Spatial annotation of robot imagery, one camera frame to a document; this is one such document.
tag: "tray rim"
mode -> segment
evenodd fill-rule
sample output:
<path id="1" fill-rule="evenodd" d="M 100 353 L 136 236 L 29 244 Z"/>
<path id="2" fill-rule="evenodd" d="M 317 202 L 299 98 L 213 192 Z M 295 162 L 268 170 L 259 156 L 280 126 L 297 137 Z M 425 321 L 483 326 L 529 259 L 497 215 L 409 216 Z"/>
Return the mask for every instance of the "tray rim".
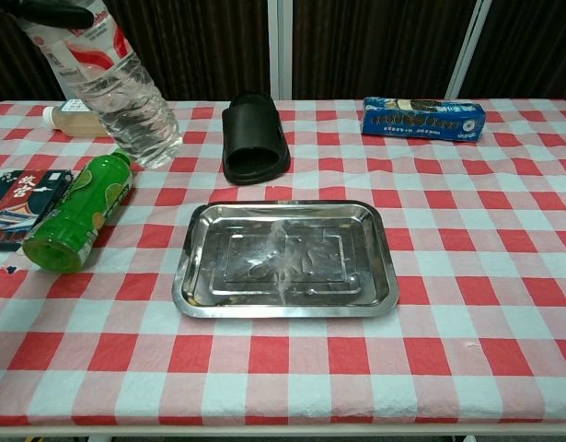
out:
<path id="1" fill-rule="evenodd" d="M 274 205 L 326 205 L 345 204 L 357 205 L 368 211 L 375 224 L 376 239 L 381 250 L 381 261 L 385 270 L 388 285 L 387 296 L 379 303 L 369 306 L 194 306 L 183 295 L 182 286 L 186 268 L 191 257 L 191 242 L 194 229 L 197 227 L 201 214 L 217 205 L 244 205 L 248 207 L 268 207 Z M 383 221 L 378 211 L 370 204 L 357 200 L 285 200 L 285 201 L 219 201 L 199 205 L 191 214 L 187 235 L 182 246 L 174 281 L 172 283 L 172 300 L 177 309 L 193 318 L 354 318 L 379 316 L 389 312 L 399 300 L 399 287 L 395 268 L 387 244 L 387 236 Z"/>

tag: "brown curtain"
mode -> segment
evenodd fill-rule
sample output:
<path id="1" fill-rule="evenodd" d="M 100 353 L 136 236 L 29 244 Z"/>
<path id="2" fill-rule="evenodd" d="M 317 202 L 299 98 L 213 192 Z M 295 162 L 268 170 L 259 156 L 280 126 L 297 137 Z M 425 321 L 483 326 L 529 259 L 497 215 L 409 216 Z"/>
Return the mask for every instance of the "brown curtain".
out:
<path id="1" fill-rule="evenodd" d="M 475 0 L 296 0 L 293 96 L 441 98 Z"/>
<path id="2" fill-rule="evenodd" d="M 566 99 L 566 0 L 493 0 L 460 97 Z"/>
<path id="3" fill-rule="evenodd" d="M 0 101 L 64 99 L 52 69 L 15 20 L 0 14 Z"/>
<path id="4" fill-rule="evenodd" d="M 266 0 L 105 0 L 166 99 L 270 91 Z M 39 50 L 0 14 L 0 100 L 64 99 Z"/>

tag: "bottle label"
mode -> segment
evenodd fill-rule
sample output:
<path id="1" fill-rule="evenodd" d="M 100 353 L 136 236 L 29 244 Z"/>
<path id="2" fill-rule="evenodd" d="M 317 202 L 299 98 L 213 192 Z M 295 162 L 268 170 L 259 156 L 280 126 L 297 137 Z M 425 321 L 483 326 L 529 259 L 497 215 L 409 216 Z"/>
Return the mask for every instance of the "bottle label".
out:
<path id="1" fill-rule="evenodd" d="M 63 112 L 90 112 L 81 99 L 69 99 L 62 106 Z"/>
<path id="2" fill-rule="evenodd" d="M 95 17 L 89 29 L 26 24 L 25 32 L 69 85 L 99 78 L 133 52 L 102 0 L 86 1 Z"/>

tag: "clear water bottle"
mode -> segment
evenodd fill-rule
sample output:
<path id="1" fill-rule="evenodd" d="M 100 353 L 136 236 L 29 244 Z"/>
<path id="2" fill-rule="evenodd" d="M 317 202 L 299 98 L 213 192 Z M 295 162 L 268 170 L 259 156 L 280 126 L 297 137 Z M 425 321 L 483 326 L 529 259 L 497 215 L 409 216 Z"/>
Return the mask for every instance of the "clear water bottle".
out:
<path id="1" fill-rule="evenodd" d="M 20 20 L 52 67 L 94 111 L 117 144 L 146 168 L 167 163 L 182 145 L 172 110 L 102 0 L 70 0 L 94 16 L 89 29 Z"/>

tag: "red and white checkered tablecloth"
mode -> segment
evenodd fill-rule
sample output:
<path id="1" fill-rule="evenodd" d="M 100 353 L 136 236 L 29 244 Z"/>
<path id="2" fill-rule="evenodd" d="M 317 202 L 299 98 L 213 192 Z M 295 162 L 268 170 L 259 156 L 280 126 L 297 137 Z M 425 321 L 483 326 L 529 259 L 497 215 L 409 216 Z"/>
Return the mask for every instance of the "red and white checkered tablecloth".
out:
<path id="1" fill-rule="evenodd" d="M 0 103 L 0 175 L 113 148 L 53 133 L 42 104 Z M 566 422 L 566 102 L 480 104 L 474 145 L 361 136 L 360 101 L 281 101 L 291 169 L 238 188 L 220 173 L 225 103 L 173 103 L 186 145 L 136 173 L 83 272 L 0 252 L 0 425 Z M 342 198 L 383 217 L 390 314 L 177 312 L 196 206 Z"/>

